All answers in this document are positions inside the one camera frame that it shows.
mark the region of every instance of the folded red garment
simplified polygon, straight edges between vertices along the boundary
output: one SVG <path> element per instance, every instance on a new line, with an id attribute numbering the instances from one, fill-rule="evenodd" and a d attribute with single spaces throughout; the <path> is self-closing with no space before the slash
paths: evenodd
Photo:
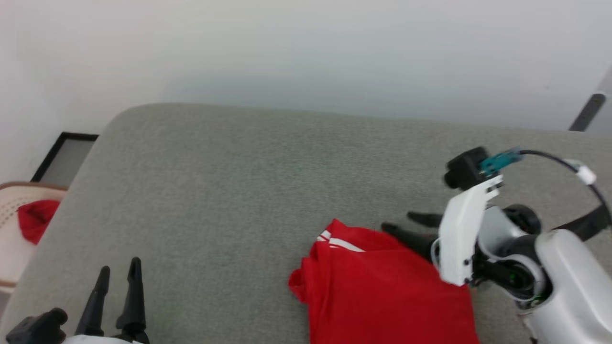
<path id="1" fill-rule="evenodd" d="M 478 343 L 467 286 L 387 233 L 335 220 L 289 278 L 311 344 Z"/>
<path id="2" fill-rule="evenodd" d="M 20 206 L 17 209 L 17 218 L 23 237 L 38 245 L 58 206 L 59 202 L 53 200 L 36 201 Z"/>

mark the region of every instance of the teal connector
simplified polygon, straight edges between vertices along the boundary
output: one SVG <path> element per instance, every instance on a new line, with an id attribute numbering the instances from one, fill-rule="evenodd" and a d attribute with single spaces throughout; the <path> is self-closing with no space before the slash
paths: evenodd
<path id="1" fill-rule="evenodd" d="M 487 177 L 489 177 L 501 171 L 502 168 L 510 165 L 511 163 L 518 162 L 522 159 L 523 156 L 521 155 L 521 148 L 514 147 L 483 160 L 480 163 L 480 169 Z"/>

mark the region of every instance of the black cable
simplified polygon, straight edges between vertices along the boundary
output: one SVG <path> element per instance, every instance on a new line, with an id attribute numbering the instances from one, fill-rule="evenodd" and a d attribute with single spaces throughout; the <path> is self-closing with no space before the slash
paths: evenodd
<path id="1" fill-rule="evenodd" d="M 574 172 L 574 173 L 578 173 L 578 169 L 576 167 L 574 167 L 573 165 L 571 165 L 570 163 L 566 162 L 565 160 L 556 157 L 552 154 L 546 153 L 546 152 L 542 152 L 542 151 L 534 151 L 532 149 L 523 149 L 520 151 L 521 155 L 537 155 L 540 157 L 544 157 L 547 159 L 550 159 L 552 161 L 558 162 L 561 165 L 567 167 L 570 171 Z M 612 226 L 612 215 L 610 214 L 610 209 L 608 207 L 608 203 L 606 202 L 606 199 L 603 197 L 602 193 L 599 192 L 599 189 L 595 186 L 595 184 L 591 184 L 591 185 L 587 185 L 589 187 L 589 189 L 593 192 L 593 194 L 595 195 L 595 197 L 597 197 L 597 199 L 599 200 L 599 202 L 602 204 L 602 207 L 605 209 L 605 217 L 606 220 L 608 222 L 609 226 Z"/>

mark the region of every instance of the beige plastic basket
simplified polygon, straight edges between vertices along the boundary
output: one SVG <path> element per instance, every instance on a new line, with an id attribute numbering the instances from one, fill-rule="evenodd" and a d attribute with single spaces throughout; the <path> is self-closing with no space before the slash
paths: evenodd
<path id="1" fill-rule="evenodd" d="M 12 293 L 36 246 L 24 239 L 17 209 L 40 200 L 61 201 L 66 188 L 30 182 L 0 185 L 0 291 Z"/>

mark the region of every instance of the gray table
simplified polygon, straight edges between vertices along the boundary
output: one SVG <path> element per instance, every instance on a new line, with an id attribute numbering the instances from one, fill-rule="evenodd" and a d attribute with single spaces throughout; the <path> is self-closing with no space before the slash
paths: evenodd
<path id="1" fill-rule="evenodd" d="M 306 307 L 286 286 L 336 217 L 414 230 L 408 209 L 443 211 L 445 163 L 483 145 L 583 160 L 612 199 L 612 140 L 575 132 L 474 127 L 301 111 L 146 105 L 104 131 L 40 242 L 2 319 L 4 334 L 52 307 L 76 327 L 100 267 L 111 267 L 103 329 L 115 334 L 130 259 L 143 261 L 148 334 L 161 343 L 308 342 Z M 597 203 L 575 176 L 529 157 L 496 198 L 555 226 Z M 612 271 L 611 234 L 589 245 Z M 496 289 L 474 299 L 483 343 L 526 343 Z"/>

